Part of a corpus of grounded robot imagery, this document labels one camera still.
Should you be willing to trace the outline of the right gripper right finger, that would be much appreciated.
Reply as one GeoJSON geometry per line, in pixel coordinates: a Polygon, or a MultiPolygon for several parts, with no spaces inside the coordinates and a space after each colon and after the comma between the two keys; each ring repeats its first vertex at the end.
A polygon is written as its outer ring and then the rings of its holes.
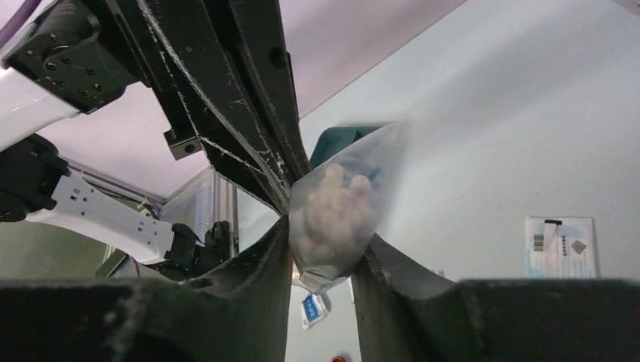
{"type": "Polygon", "coordinates": [[[637,361],[639,284],[453,282],[373,236],[352,274],[364,361],[637,361]]]}

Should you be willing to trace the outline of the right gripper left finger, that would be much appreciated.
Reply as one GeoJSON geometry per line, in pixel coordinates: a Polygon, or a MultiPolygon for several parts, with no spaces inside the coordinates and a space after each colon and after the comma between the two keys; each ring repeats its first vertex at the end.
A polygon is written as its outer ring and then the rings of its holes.
{"type": "Polygon", "coordinates": [[[3,361],[282,361],[288,218],[200,278],[1,283],[3,361]]]}

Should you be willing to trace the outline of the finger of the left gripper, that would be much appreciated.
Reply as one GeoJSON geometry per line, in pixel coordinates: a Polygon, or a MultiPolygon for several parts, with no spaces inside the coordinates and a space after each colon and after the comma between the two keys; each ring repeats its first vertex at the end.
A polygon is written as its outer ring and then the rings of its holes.
{"type": "Polygon", "coordinates": [[[89,1],[173,127],[227,180],[288,212],[309,171],[277,1],[89,1]]]}

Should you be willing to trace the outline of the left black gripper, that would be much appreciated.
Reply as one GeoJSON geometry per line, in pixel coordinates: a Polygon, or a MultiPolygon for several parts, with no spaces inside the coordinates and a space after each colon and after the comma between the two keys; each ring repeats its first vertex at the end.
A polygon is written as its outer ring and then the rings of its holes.
{"type": "Polygon", "coordinates": [[[5,65],[90,114],[149,79],[125,34],[117,1],[55,1],[3,56],[5,65]]]}

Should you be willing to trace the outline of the teal plaster bag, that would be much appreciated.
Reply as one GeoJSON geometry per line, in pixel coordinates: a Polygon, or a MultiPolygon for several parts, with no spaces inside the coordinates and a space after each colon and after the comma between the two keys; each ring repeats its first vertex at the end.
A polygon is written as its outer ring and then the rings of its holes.
{"type": "Polygon", "coordinates": [[[322,294],[351,275],[390,208],[407,138],[405,124],[382,124],[295,182],[288,241],[301,287],[322,294]]]}

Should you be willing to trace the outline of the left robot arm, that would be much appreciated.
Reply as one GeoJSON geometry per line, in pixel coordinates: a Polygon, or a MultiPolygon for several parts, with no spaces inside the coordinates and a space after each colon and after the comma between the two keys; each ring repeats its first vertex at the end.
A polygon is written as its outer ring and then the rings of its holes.
{"type": "Polygon", "coordinates": [[[219,259],[184,224],[144,216],[83,179],[38,135],[131,84],[155,94],[175,158],[203,151],[279,213],[309,169],[277,1],[24,1],[1,30],[1,219],[62,227],[175,281],[219,259]]]}

